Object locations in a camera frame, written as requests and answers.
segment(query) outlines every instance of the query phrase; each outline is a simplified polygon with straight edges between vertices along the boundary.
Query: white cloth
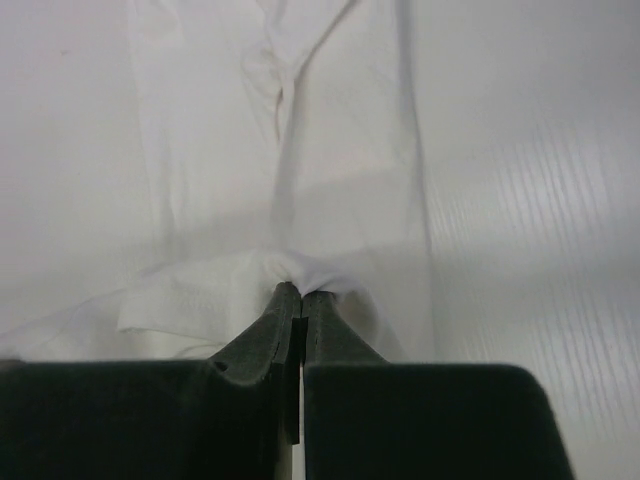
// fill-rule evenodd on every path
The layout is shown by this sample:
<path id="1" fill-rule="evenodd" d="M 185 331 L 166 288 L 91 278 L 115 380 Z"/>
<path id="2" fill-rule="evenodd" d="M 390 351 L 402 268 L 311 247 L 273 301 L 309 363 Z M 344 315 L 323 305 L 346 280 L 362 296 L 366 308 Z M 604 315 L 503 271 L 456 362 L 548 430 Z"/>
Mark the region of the white cloth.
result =
<path id="1" fill-rule="evenodd" d="M 180 263 L 146 275 L 125 295 L 118 328 L 222 346 L 260 316 L 281 282 L 292 282 L 302 296 L 318 290 L 337 294 L 343 318 L 365 341 L 388 359 L 403 359 L 388 318 L 357 280 L 309 257 L 283 252 Z"/>
<path id="2" fill-rule="evenodd" d="M 390 360 L 404 357 L 369 292 L 338 269 L 292 253 L 252 251 L 147 272 L 126 291 L 91 299 L 0 335 L 0 356 L 118 360 L 210 356 L 264 311 L 275 287 L 337 294 L 353 329 Z"/>
<path id="3" fill-rule="evenodd" d="M 28 358 L 156 358 L 135 330 L 213 348 L 256 318 L 278 281 L 293 280 L 303 293 L 323 288 L 355 299 L 345 308 L 359 305 L 355 328 L 381 353 L 429 358 L 404 2 L 128 6 L 154 236 L 170 266 L 128 292 L 49 317 L 33 338 L 25 327 L 5 343 L 23 345 Z M 96 337 L 118 316 L 129 333 Z"/>

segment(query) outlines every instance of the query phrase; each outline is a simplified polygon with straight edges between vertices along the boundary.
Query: ridged surface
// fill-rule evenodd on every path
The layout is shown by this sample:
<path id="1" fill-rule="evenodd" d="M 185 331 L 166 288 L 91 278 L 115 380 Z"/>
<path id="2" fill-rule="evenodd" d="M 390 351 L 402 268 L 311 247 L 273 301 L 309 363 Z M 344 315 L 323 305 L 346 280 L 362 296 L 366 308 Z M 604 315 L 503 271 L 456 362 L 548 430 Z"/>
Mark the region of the ridged surface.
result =
<path id="1" fill-rule="evenodd" d="M 438 356 L 543 383 L 580 480 L 640 475 L 640 4 L 416 2 Z"/>

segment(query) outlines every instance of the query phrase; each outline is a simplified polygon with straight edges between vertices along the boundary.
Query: white garment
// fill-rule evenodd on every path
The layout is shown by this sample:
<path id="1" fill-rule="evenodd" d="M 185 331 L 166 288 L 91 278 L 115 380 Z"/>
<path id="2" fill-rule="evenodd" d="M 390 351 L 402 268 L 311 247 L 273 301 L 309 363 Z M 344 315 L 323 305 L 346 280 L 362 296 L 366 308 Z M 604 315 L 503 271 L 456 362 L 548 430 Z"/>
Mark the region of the white garment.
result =
<path id="1" fill-rule="evenodd" d="M 125 295 L 118 328 L 222 346 L 260 316 L 281 282 L 292 282 L 302 296 L 337 294 L 343 318 L 365 341 L 390 360 L 404 358 L 391 323 L 357 280 L 312 258 L 274 251 L 179 263 L 146 275 Z"/>
<path id="2" fill-rule="evenodd" d="M 292 253 L 253 251 L 179 263 L 142 275 L 131 288 L 0 335 L 0 356 L 27 360 L 202 358 L 256 320 L 275 287 L 337 294 L 342 317 L 390 360 L 404 357 L 382 310 L 356 280 Z"/>
<path id="3" fill-rule="evenodd" d="M 408 355 L 426 359 L 426 214 L 404 8 L 132 0 L 130 35 L 156 234 L 172 264 L 189 262 L 173 268 L 197 290 L 210 279 L 197 262 L 255 248 L 339 264 L 378 300 Z M 161 301 L 145 291 L 139 305 Z M 151 317 L 137 328 L 224 334 L 206 315 L 162 327 Z"/>

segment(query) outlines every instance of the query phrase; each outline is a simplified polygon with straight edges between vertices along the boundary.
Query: white fabric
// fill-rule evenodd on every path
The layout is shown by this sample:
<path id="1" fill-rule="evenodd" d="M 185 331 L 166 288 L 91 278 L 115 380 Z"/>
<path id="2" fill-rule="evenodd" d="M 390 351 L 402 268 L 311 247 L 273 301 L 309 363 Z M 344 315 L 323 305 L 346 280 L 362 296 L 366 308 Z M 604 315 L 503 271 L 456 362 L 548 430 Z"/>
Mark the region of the white fabric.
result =
<path id="1" fill-rule="evenodd" d="M 156 234 L 178 266 L 146 279 L 121 326 L 228 339 L 207 311 L 239 317 L 225 307 L 231 287 L 206 300 L 220 279 L 212 272 L 270 247 L 339 264 L 378 299 L 408 355 L 428 358 L 426 214 L 403 2 L 129 5 Z M 208 310 L 182 311 L 174 298 L 193 293 L 169 294 L 177 277 Z M 233 295 L 255 295 L 250 277 Z M 162 315 L 176 308 L 175 318 Z M 243 318 L 255 318 L 259 308 L 246 308 Z"/>
<path id="2" fill-rule="evenodd" d="M 0 356 L 27 360 L 202 358 L 240 334 L 275 287 L 337 294 L 342 316 L 378 352 L 404 357 L 369 292 L 338 269 L 301 255 L 253 251 L 179 263 L 142 275 L 129 289 L 93 298 L 0 336 Z"/>
<path id="3" fill-rule="evenodd" d="M 292 282 L 303 296 L 337 294 L 343 318 L 365 341 L 388 359 L 404 357 L 389 320 L 357 280 L 312 258 L 274 251 L 179 263 L 146 275 L 125 295 L 118 328 L 222 346 L 260 316 L 281 282 Z"/>
<path id="4" fill-rule="evenodd" d="M 159 261 L 124 1 L 0 2 L 0 332 Z"/>

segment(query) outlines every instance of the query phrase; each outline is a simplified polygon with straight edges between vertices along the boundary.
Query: crumpled fabric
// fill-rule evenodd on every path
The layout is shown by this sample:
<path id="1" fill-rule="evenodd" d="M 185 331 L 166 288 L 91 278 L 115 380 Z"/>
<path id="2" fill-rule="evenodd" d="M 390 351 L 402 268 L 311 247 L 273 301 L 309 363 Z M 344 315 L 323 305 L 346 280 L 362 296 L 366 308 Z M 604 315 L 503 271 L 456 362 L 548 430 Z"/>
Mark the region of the crumpled fabric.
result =
<path id="1" fill-rule="evenodd" d="M 393 164 L 380 158 L 396 158 L 394 152 L 401 151 L 392 144 L 410 145 L 417 138 L 411 133 L 412 116 L 398 113 L 410 111 L 411 89 L 404 73 L 394 73 L 408 65 L 396 56 L 410 50 L 400 18 L 409 13 L 404 2 L 362 3 L 350 3 L 338 14 L 294 81 L 294 117 L 304 119 L 300 130 L 313 125 L 314 131 L 304 134 L 313 146 L 295 151 L 307 157 L 311 152 L 309 158 L 316 159 L 310 166 L 308 158 L 293 155 L 292 162 L 301 166 L 289 170 L 298 180 L 294 213 L 308 223 L 303 228 L 297 225 L 300 215 L 294 216 L 296 237 L 269 232 L 277 154 L 268 152 L 277 151 L 280 134 L 274 132 L 282 131 L 273 113 L 282 105 L 277 69 L 269 71 L 276 72 L 274 93 L 264 96 L 254 95 L 252 85 L 266 82 L 252 84 L 243 73 L 256 58 L 251 52 L 268 47 L 264 19 L 276 0 L 136 3 L 142 28 L 129 24 L 135 42 L 127 38 L 124 0 L 58 0 L 47 9 L 34 0 L 0 2 L 0 39 L 8 46 L 0 150 L 9 200 L 0 202 L 7 227 L 0 249 L 2 328 L 69 307 L 3 335 L 6 351 L 17 355 L 32 342 L 25 358 L 205 355 L 197 349 L 218 348 L 209 340 L 116 330 L 126 287 L 153 274 L 138 279 L 135 272 L 162 262 L 213 261 L 253 251 L 258 243 L 278 239 L 284 245 L 290 239 L 293 247 L 280 251 L 302 245 L 300 251 L 316 259 L 331 257 L 327 264 L 366 285 L 385 305 L 401 343 L 413 345 L 410 351 L 431 338 L 432 326 L 412 320 L 424 331 L 402 328 L 403 304 L 426 302 L 426 310 L 433 309 L 438 361 L 509 362 L 531 370 L 550 396 L 577 478 L 635 480 L 640 471 L 640 244 L 635 241 L 640 235 L 640 4 L 406 2 L 414 8 L 416 105 L 428 169 L 429 305 L 424 292 L 410 285 L 422 278 L 413 269 L 422 271 L 425 265 L 417 261 L 424 258 L 417 241 L 415 255 L 402 251 L 410 242 L 399 242 L 378 261 L 381 257 L 370 256 L 367 248 L 353 247 L 358 224 L 342 221 L 347 210 L 359 218 L 367 198 L 375 202 L 371 218 L 376 209 L 381 219 L 391 216 L 386 205 L 398 211 L 404 197 L 385 193 L 397 180 L 376 172 Z M 370 13 L 371 5 L 392 10 L 388 21 L 382 14 L 367 20 L 367 13 L 354 13 L 356 7 Z M 204 33 L 194 29 L 197 19 L 187 21 L 192 14 L 201 17 Z M 396 22 L 403 28 L 393 30 Z M 388 28 L 366 26 L 380 24 Z M 380 31 L 395 33 L 375 33 Z M 219 34 L 218 43 L 183 48 L 195 46 L 201 34 Z M 247 41 L 239 47 L 238 38 Z M 138 74 L 147 72 L 138 75 L 138 87 L 145 78 L 153 87 L 136 91 L 127 48 L 135 59 L 142 41 L 157 47 L 141 53 L 158 62 L 147 64 L 149 70 L 133 62 Z M 352 55 L 356 44 L 363 45 L 361 58 Z M 364 48 L 369 44 L 371 49 Z M 184 70 L 182 78 L 191 93 L 206 92 L 197 101 L 168 88 L 156 90 L 179 79 L 168 78 L 171 51 L 180 68 L 200 54 L 207 60 L 197 65 L 198 75 Z M 362 83 L 366 71 L 379 84 L 391 81 L 389 88 Z M 402 93 L 389 94 L 396 81 Z M 266 100 L 257 109 L 254 99 L 260 98 Z M 200 114 L 201 104 L 209 116 Z M 145 134 L 148 176 L 139 146 L 139 107 L 151 113 L 141 123 L 153 127 Z M 337 108 L 343 114 L 331 113 Z M 176 128 L 194 112 L 200 112 L 202 126 L 187 122 L 177 135 Z M 321 113 L 331 113 L 331 120 Z M 384 121 L 395 125 L 398 118 L 406 119 L 404 140 L 395 128 L 374 128 Z M 362 129 L 349 127 L 354 124 Z M 192 144 L 188 135 L 210 143 Z M 348 160 L 334 156 L 342 149 L 336 142 L 348 136 L 355 139 Z M 172 173 L 163 176 L 152 159 L 165 153 Z M 192 156 L 199 160 L 184 160 Z M 243 174 L 211 174 L 221 158 L 233 159 Z M 264 189 L 263 176 L 269 178 Z M 316 187 L 309 189 L 314 177 Z M 198 188 L 185 193 L 177 181 L 170 189 L 156 188 L 163 179 L 170 184 L 181 178 Z M 398 178 L 407 177 L 398 173 Z M 366 191 L 359 192 L 360 187 Z M 158 192 L 171 193 L 165 201 Z M 211 205 L 218 215 L 205 210 Z M 181 206 L 188 206 L 194 218 L 185 222 Z M 163 228 L 170 227 L 172 209 L 176 225 L 190 229 Z M 274 210 L 276 218 L 291 217 Z M 342 220 L 333 212 L 342 213 Z M 388 222 L 389 244 L 401 218 Z M 322 231 L 316 224 L 327 227 Z M 380 229 L 372 222 L 362 225 L 361 235 L 372 243 L 385 233 L 384 221 Z M 258 236 L 266 240 L 255 241 Z M 345 248 L 347 238 L 351 243 Z M 334 245 L 342 253 L 327 253 Z M 72 307 L 115 288 L 125 290 Z M 419 318 L 409 313 L 407 318 Z M 407 340 L 411 333 L 415 343 Z M 178 340 L 184 343 L 177 345 Z M 425 352 L 431 351 L 430 342 Z"/>
<path id="2" fill-rule="evenodd" d="M 39 359 L 184 356 L 191 347 L 190 355 L 205 355 L 291 280 L 302 293 L 337 293 L 354 329 L 388 358 L 428 359 L 428 236 L 407 8 L 130 0 L 162 260 L 122 291 L 0 343 Z"/>

